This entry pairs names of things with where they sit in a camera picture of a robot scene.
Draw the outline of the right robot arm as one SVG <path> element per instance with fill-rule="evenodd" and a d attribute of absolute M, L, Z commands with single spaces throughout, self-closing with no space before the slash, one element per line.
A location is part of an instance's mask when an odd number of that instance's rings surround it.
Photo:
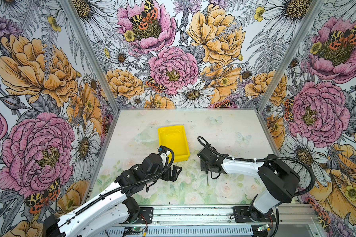
<path fill-rule="evenodd" d="M 249 218 L 254 222 L 265 220 L 274 207 L 283 203 L 291 203 L 299 184 L 299 175 L 283 160 L 269 154 L 262 161 L 239 161 L 216 154 L 212 148 L 203 148 L 197 154 L 201 160 L 201 169 L 211 174 L 241 174 L 260 178 L 266 188 L 255 195 L 248 207 L 234 213 L 235 218 Z"/>

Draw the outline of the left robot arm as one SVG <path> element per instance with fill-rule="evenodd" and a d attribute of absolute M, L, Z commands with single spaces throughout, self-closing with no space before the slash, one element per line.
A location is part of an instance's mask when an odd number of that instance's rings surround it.
<path fill-rule="evenodd" d="M 133 195 L 149 191 L 158 180 L 175 182 L 182 168 L 173 164 L 173 150 L 160 146 L 141 164 L 123 171 L 104 191 L 60 217 L 43 223 L 44 237 L 92 237 L 112 224 L 134 222 L 140 207 Z"/>

